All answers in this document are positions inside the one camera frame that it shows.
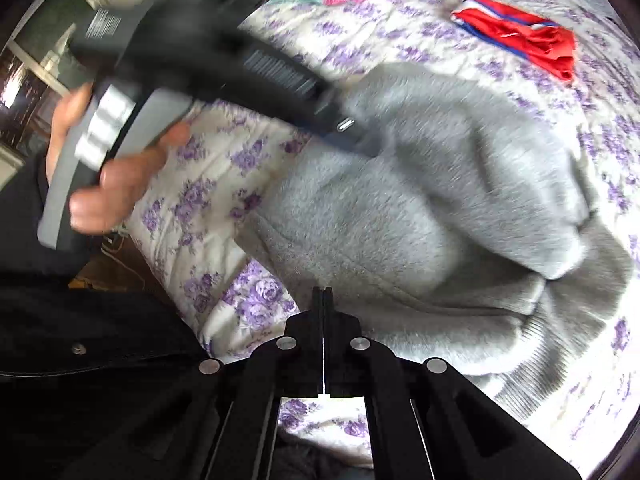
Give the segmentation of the person's left hand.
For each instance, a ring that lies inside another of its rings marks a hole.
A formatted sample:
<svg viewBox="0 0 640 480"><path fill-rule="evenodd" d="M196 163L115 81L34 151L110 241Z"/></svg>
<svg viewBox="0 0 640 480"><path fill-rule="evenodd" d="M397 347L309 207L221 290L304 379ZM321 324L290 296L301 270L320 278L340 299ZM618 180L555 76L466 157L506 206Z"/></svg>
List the person's left hand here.
<svg viewBox="0 0 640 480"><path fill-rule="evenodd" d="M56 104L46 156L48 180L53 178L68 130L80 121L91 95L90 84L83 84ZM97 185L81 188L70 198L70 226L85 235L114 230L130 217L152 177L165 166L169 152L186 144L190 137L190 125L178 122L143 152L107 162Z"/></svg>

